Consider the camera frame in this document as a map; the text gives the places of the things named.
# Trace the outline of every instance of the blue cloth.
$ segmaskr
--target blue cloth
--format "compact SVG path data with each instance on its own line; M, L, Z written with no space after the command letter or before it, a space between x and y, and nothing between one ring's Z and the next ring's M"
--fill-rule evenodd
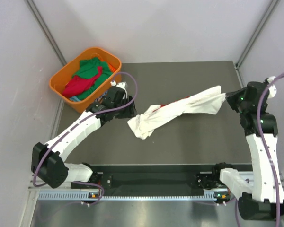
M73 102L81 102L81 100L78 99L76 96L71 97L70 100Z

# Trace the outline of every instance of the red cloth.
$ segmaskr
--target red cloth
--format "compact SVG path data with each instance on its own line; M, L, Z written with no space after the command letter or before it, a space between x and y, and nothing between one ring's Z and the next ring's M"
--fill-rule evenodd
M102 67L97 67L98 69L98 74L95 76L89 78L89 79L84 79L81 78L77 75L75 75L65 86L65 89L62 93L64 97L71 98L73 96L76 96L78 94L81 94L83 91L86 91L89 89L93 84L95 83L96 79L98 79L101 74L102 74Z

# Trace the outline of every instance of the clothing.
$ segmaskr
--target clothing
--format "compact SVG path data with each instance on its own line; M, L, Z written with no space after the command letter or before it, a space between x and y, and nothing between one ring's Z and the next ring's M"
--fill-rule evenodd
M70 98L71 101L73 102L81 102L82 100L78 99L76 96L73 96Z
M96 80L100 78L101 74L102 74L102 67L94 67L91 68L90 70L82 71L80 73L81 76L74 75L73 78L65 86L65 90L63 91L62 94L66 98L82 94L84 91L88 90L91 86L95 84Z
M81 78L88 79L93 73L95 73L95 68L98 66L102 67L101 76L89 89L83 91L81 94L76 95L78 99L84 100L85 98L87 98L113 74L112 71L109 69L108 64L106 62L101 61L97 57L94 57L89 60L80 61L80 69L76 73L74 73L73 76L78 75Z
M144 140L156 128L182 114L217 114L224 101L225 93L221 94L221 86L216 86L165 106L151 105L145 113L137 115L127 123L135 136Z

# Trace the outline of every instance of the green cloth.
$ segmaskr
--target green cloth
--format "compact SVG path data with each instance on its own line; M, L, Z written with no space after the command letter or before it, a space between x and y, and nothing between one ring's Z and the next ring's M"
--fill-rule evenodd
M95 76L98 73L97 67L102 67L101 76L95 81L93 86L91 86L88 90L83 91L81 94L76 95L76 97L80 100L86 99L91 93L93 93L101 84L103 84L113 73L109 70L109 67L106 62L101 61L99 58L94 57L88 60L80 61L80 69L76 71L73 75L77 75L81 78L89 79Z

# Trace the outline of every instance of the white robotic arm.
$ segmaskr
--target white robotic arm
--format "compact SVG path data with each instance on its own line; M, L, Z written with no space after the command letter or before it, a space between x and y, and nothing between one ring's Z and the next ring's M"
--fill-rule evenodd
M40 170L36 173L44 182L52 188L60 186L63 182L87 182L93 174L89 165L64 162L87 136L107 121L114 117L129 118L136 116L134 102L132 97L128 96L126 87L126 82L117 85L112 82L112 87L101 102L93 102L71 126L56 138L48 141L45 145L37 143L33 148L32 172L35 173L42 156L49 148L52 148L46 160L41 164ZM112 111L101 113L103 110L109 109L112 109Z

